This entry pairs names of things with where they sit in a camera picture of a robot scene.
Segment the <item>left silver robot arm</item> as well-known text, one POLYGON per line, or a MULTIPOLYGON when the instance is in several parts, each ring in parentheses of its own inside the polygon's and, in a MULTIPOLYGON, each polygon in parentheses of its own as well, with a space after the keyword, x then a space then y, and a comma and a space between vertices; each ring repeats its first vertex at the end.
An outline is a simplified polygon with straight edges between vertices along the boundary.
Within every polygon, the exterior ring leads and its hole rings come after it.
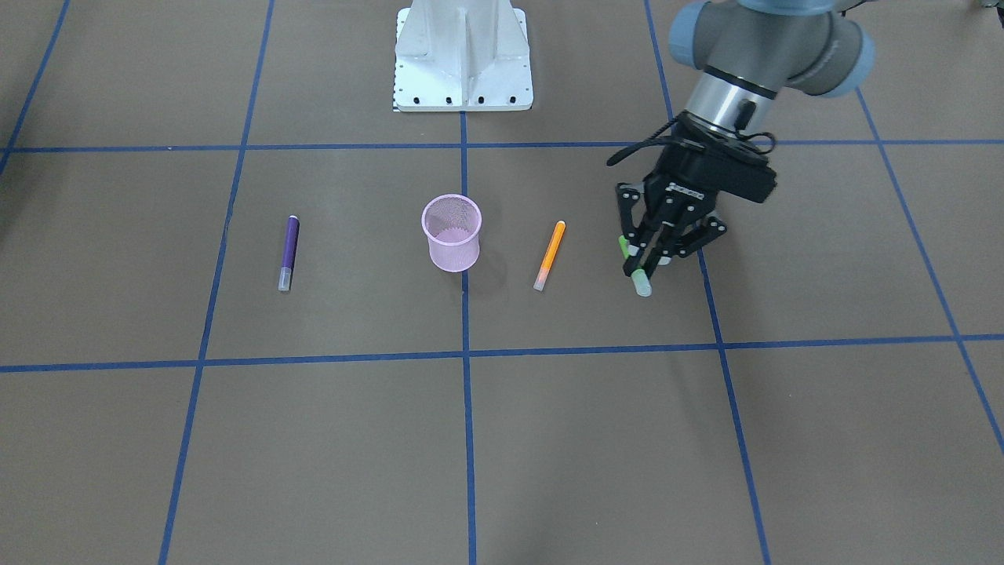
POLYGON ((617 184, 628 278, 645 285, 675 258, 724 235, 722 193, 763 203, 776 188, 761 124, 783 89, 841 97, 868 77, 875 43, 846 11, 851 1, 699 1, 675 16, 668 50, 700 72, 681 111, 607 160, 660 149, 641 182, 617 184))

